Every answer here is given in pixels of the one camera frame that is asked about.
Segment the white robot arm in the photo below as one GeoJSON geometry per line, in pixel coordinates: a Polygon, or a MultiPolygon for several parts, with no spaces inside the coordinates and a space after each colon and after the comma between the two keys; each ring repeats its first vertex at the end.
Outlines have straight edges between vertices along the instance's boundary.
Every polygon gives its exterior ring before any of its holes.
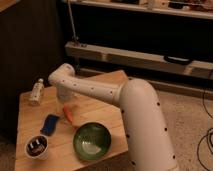
{"type": "Polygon", "coordinates": [[[155,89],[143,79],[121,85],[79,79],[67,63],[53,71],[48,81],[66,102],[80,93],[121,110],[134,171],[180,171],[168,127],[155,89]]]}

